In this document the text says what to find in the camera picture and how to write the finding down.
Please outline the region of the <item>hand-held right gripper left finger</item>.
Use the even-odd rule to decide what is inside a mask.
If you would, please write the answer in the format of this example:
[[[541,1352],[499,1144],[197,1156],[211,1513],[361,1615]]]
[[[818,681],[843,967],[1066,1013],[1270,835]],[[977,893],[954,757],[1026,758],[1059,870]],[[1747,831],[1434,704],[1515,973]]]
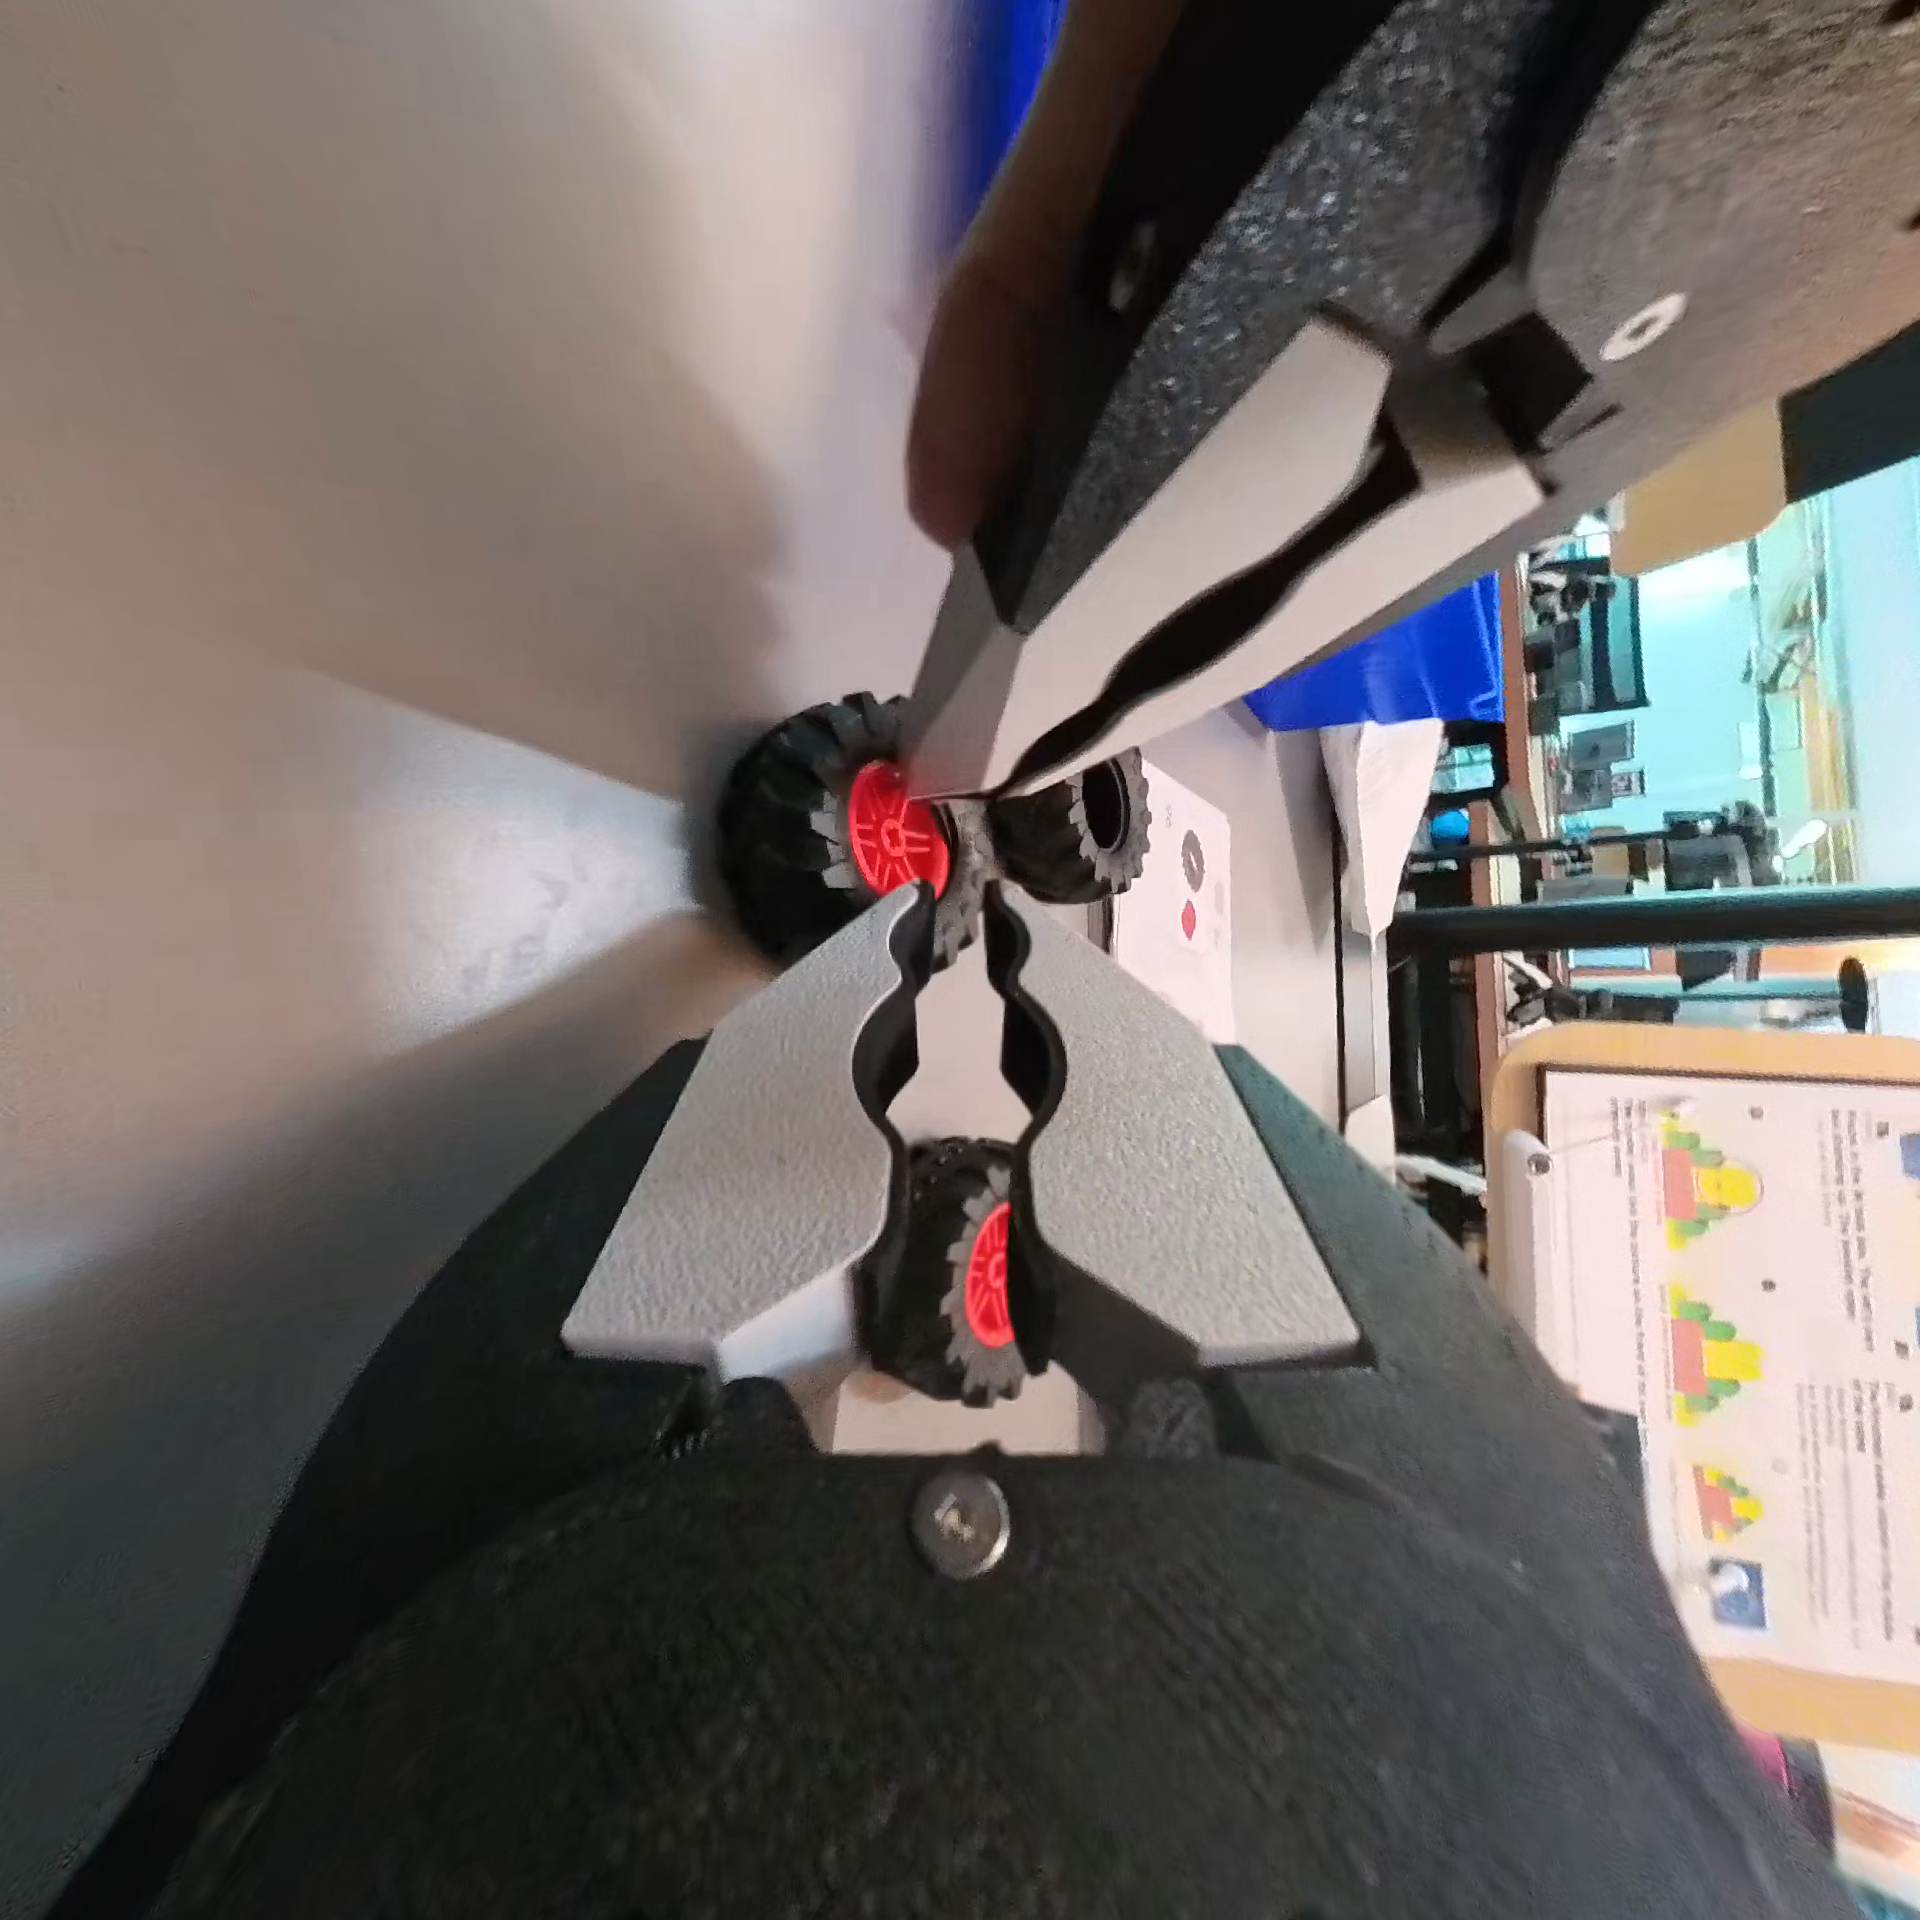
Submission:
[[[824,1384],[859,1358],[858,1268],[902,1204],[889,1123],[918,1064],[910,881],[705,1039],[562,1325],[584,1359]]]

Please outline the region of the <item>black tire with red wheel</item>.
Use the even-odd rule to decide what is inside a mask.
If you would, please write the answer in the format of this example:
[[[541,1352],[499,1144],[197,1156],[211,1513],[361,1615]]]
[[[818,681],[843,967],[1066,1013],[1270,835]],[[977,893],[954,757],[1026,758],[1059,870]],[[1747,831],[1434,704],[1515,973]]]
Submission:
[[[880,1227],[856,1262],[858,1355],[930,1401],[1014,1401],[1019,1347],[1010,1260],[1014,1149],[990,1135],[894,1143]]]
[[[726,777],[715,860],[747,941],[777,967],[912,879],[933,891],[930,964],[971,945],[992,841],[973,799],[912,799],[906,700],[869,689],[768,728]]]

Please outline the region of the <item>white printed paper sheet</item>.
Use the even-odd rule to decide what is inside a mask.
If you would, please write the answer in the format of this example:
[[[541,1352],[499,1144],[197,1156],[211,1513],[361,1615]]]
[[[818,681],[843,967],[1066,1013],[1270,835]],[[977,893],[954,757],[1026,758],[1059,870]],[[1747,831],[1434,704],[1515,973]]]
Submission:
[[[1379,941],[1396,913],[1446,725],[1420,717],[1321,726],[1316,742],[1344,855],[1342,913],[1355,935]]]

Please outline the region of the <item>black rubber toy tire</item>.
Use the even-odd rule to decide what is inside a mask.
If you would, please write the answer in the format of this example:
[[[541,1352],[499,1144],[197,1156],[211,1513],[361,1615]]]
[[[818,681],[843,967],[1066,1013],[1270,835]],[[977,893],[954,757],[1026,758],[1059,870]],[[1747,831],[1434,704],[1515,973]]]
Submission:
[[[1025,797],[988,801],[1000,872],[1048,905],[1092,905],[1145,870],[1150,801],[1138,750]]]

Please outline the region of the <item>wooden framed instruction board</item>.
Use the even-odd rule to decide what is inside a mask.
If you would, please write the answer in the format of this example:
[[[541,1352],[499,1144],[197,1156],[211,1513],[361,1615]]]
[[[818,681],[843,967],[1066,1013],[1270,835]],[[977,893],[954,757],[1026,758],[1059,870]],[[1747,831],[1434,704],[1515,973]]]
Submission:
[[[1555,1160],[1546,1358],[1622,1417],[1717,1688],[1773,1732],[1907,1755],[1915,1123],[1915,1039],[1630,1023],[1510,1045],[1485,1109],[1496,1292],[1500,1143],[1522,1128]]]

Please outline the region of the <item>white instruction booklet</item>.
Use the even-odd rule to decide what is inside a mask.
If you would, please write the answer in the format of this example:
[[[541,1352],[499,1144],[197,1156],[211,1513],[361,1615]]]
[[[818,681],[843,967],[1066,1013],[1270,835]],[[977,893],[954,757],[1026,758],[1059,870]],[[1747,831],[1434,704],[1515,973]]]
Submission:
[[[1233,822],[1150,760],[1140,876],[1110,901],[1110,957],[1210,1043],[1236,1043]]]

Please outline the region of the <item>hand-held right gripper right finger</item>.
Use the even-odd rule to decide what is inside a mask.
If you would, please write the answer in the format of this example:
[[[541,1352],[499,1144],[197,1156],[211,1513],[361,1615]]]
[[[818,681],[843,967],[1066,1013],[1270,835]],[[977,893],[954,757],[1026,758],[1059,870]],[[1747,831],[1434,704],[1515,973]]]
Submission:
[[[1084,935],[992,886],[1012,1149],[1005,1302],[1040,1374],[1331,1367],[1363,1334],[1217,1046]]]

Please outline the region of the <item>black metal pole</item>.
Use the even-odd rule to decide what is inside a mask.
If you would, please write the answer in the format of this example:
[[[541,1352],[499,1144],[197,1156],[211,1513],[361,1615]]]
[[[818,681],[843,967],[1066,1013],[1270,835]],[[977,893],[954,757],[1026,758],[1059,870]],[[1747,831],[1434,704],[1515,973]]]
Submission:
[[[1918,886],[1795,884],[1633,897],[1420,908],[1396,916],[1394,956],[1566,952],[1844,943],[1918,935]]]

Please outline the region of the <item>white board stand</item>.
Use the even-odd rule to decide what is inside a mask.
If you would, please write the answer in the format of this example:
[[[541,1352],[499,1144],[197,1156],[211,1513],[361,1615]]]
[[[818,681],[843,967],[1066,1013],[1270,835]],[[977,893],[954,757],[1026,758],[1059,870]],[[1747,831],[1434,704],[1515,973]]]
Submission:
[[[1550,1148],[1522,1132],[1500,1143],[1500,1248],[1497,1278],[1524,1329],[1552,1355],[1558,1332],[1557,1307],[1557,1189]]]

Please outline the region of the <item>blue plastic bin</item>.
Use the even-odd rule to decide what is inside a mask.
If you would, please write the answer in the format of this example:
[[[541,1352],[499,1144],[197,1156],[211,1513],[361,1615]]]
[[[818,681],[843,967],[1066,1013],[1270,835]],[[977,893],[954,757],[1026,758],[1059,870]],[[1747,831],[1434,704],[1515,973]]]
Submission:
[[[1040,87],[1066,19],[1059,3],[945,4],[929,239],[950,262]],[[1243,695],[1274,733],[1363,721],[1488,721],[1504,715],[1502,574],[1491,569],[1429,605]]]

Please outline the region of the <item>person's left hand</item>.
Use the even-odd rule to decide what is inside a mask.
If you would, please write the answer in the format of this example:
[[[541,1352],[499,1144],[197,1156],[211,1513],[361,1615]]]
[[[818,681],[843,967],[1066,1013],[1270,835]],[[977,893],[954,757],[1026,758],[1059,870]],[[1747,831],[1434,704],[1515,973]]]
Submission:
[[[1012,149],[933,307],[906,438],[912,520],[971,540],[1014,475],[1066,325],[1072,265],[1182,3],[1072,3]]]

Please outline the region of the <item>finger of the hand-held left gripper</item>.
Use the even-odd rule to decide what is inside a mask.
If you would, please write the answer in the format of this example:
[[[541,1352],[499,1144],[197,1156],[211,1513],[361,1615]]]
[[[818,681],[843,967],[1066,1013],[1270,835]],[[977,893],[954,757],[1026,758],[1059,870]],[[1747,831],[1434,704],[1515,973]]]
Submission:
[[[1117,748],[1043,783],[1004,788],[1029,792],[1067,779],[1371,633],[1451,572],[1485,569],[1481,552],[1542,502],[1537,471],[1470,373],[1393,374],[1368,473],[1329,525],[1164,621],[1122,661],[1094,708],[1048,733],[1019,772],[1050,750],[1086,748],[1094,719],[1115,721]]]
[[[902,708],[902,790],[914,799],[1043,783],[1120,744],[1021,758],[1097,705],[1122,661],[1206,591],[1299,551],[1355,491],[1377,445],[1393,364],[1336,320],[1313,320],[1045,615],[997,611],[966,543]]]

